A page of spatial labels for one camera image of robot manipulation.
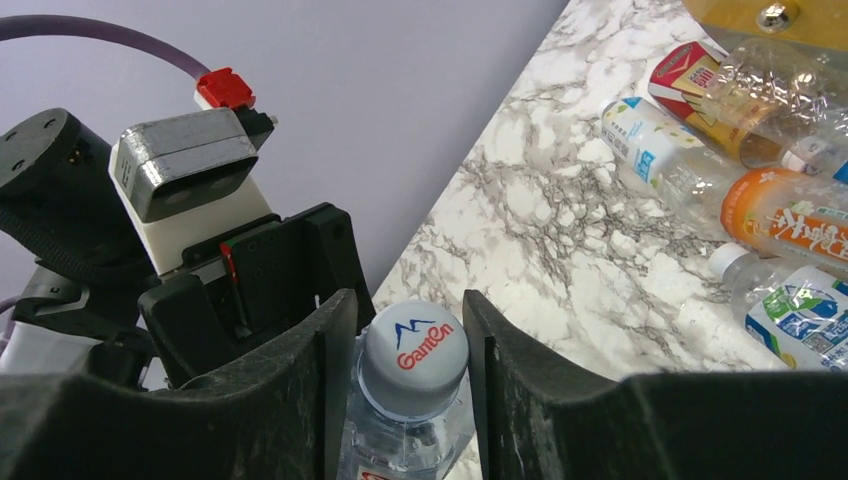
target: clear plastic bottle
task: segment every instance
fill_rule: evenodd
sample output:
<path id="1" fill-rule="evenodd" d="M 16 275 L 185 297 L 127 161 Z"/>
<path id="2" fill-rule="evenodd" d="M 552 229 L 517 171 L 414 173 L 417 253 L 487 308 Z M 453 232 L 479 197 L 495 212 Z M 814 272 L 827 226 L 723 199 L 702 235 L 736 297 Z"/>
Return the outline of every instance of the clear plastic bottle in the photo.
<path id="1" fill-rule="evenodd" d="M 468 339 L 447 310 L 392 305 L 356 340 L 338 480 L 441 480 L 474 435 Z"/>
<path id="2" fill-rule="evenodd" d="M 735 243 L 708 264 L 731 288 L 734 318 L 790 368 L 848 371 L 848 285 L 802 262 L 761 260 Z"/>
<path id="3" fill-rule="evenodd" d="M 640 97 L 604 108 L 601 125 L 616 155 L 702 234 L 723 230 L 760 252 L 848 274 L 848 185 L 782 168 L 747 170 Z"/>
<path id="4" fill-rule="evenodd" d="M 752 38 L 722 62 L 704 111 L 789 149 L 806 171 L 848 182 L 848 75 L 786 43 Z"/>
<path id="5" fill-rule="evenodd" d="M 705 42 L 679 45 L 651 73 L 648 93 L 673 117 L 700 133 L 713 150 L 748 168 L 780 165 L 787 156 L 781 145 L 704 113 L 701 99 L 722 60 L 724 55 Z"/>

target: orange bottle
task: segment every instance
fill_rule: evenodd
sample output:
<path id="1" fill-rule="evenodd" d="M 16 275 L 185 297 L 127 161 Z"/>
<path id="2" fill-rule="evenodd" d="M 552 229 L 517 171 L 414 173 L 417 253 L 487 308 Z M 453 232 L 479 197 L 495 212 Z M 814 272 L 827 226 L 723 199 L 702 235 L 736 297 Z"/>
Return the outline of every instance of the orange bottle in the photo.
<path id="1" fill-rule="evenodd" d="M 721 205 L 721 224 L 757 250 L 848 273 L 848 188 L 780 168 L 752 170 Z"/>

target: screw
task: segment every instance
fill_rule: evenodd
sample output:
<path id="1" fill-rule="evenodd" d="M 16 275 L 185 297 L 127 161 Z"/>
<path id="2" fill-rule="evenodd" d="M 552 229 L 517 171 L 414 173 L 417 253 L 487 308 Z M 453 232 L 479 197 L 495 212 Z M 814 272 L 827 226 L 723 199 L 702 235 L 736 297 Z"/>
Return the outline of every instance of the screw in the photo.
<path id="1" fill-rule="evenodd" d="M 774 2 L 757 15 L 757 25 L 766 33 L 780 33 L 795 21 L 798 5 L 791 0 Z"/>

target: blue bottle label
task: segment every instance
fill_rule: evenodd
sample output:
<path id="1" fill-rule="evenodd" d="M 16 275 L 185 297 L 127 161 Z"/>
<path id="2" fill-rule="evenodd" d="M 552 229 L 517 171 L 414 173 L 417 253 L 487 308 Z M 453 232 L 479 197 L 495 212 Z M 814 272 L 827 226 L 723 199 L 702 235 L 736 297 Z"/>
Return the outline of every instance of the blue bottle label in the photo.
<path id="1" fill-rule="evenodd" d="M 745 328 L 793 369 L 848 371 L 848 286 L 815 267 L 752 308 Z"/>
<path id="2" fill-rule="evenodd" d="M 833 178 L 842 183 L 848 183 L 848 162 L 845 162 L 842 165 L 842 168 L 840 168 L 835 174 L 833 174 Z"/>
<path id="3" fill-rule="evenodd" d="M 604 111 L 601 138 L 654 188 L 659 172 L 679 157 L 680 149 L 704 147 L 687 127 L 640 97 L 619 100 Z"/>

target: white marble surface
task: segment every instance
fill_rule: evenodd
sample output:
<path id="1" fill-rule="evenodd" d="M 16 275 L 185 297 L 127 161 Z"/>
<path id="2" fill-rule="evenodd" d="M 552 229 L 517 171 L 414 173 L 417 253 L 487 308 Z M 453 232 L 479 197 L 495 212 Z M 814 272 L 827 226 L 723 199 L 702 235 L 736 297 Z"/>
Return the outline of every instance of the white marble surface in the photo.
<path id="1" fill-rule="evenodd" d="M 677 0 L 572 0 L 377 292 L 461 312 L 478 289 L 515 325 L 610 378 L 782 368 L 731 318 L 681 225 L 598 138 L 606 99 L 647 97 L 704 38 Z M 481 478 L 476 440 L 448 477 Z"/>

